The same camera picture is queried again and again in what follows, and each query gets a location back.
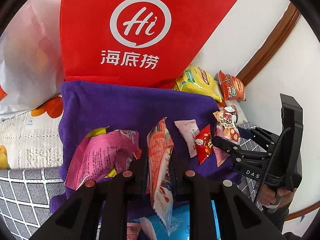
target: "hi logo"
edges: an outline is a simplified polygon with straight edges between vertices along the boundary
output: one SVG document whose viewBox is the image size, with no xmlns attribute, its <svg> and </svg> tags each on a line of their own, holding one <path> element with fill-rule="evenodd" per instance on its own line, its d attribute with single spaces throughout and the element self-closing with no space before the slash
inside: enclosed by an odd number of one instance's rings
<svg viewBox="0 0 320 240">
<path fill-rule="evenodd" d="M 125 0 L 116 7 L 110 18 L 113 37 L 131 48 L 156 44 L 166 36 L 170 26 L 171 13 L 160 0 Z"/>
</svg>

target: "white wall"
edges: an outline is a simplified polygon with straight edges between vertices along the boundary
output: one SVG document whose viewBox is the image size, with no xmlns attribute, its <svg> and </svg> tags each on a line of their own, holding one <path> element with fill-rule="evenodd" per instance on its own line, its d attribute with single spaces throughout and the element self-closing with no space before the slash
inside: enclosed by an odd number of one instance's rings
<svg viewBox="0 0 320 240">
<path fill-rule="evenodd" d="M 313 210 L 312 212 L 306 214 L 303 219 L 302 217 L 298 217 L 289 221 L 284 222 L 282 233 L 292 232 L 296 236 L 303 236 L 305 231 L 307 231 L 308 227 L 310 226 L 311 222 L 315 218 L 316 214 L 318 213 L 319 209 Z"/>
<path fill-rule="evenodd" d="M 193 63 L 215 76 L 231 75 L 248 63 L 289 5 L 289 0 L 238 0 Z"/>
<path fill-rule="evenodd" d="M 303 17 L 279 51 L 247 85 L 241 102 L 247 119 L 271 132 L 281 132 L 279 93 L 293 96 L 303 108 L 302 183 L 290 212 L 320 200 L 320 43 Z"/>
</svg>

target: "orange snack wrapper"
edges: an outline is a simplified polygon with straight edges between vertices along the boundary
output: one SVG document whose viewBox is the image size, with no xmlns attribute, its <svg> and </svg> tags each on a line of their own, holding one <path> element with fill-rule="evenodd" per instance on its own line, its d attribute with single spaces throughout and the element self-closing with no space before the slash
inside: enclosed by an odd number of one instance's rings
<svg viewBox="0 0 320 240">
<path fill-rule="evenodd" d="M 165 125 L 165 119 L 166 117 L 151 130 L 147 136 L 147 143 L 151 205 L 170 236 L 173 196 L 168 165 L 173 141 Z"/>
<path fill-rule="evenodd" d="M 225 101 L 245 101 L 244 85 L 240 79 L 231 75 L 226 75 L 221 70 L 218 73 L 218 78 L 223 93 L 223 99 Z"/>
</svg>

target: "red haidilao bag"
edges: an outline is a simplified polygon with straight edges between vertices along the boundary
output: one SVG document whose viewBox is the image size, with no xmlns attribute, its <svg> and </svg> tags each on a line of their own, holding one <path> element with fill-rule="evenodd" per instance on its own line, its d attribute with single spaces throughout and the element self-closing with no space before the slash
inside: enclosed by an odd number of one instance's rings
<svg viewBox="0 0 320 240">
<path fill-rule="evenodd" d="M 172 88 L 237 0 L 62 0 L 66 80 Z"/>
</svg>

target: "yellow chip bag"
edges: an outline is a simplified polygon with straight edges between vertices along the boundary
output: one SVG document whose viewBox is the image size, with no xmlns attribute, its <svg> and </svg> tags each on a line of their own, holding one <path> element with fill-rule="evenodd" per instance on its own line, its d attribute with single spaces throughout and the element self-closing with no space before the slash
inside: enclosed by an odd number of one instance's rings
<svg viewBox="0 0 320 240">
<path fill-rule="evenodd" d="M 222 102 L 218 86 L 212 76 L 207 71 L 193 65 L 189 65 L 177 78 L 173 89 L 210 96 Z"/>
</svg>

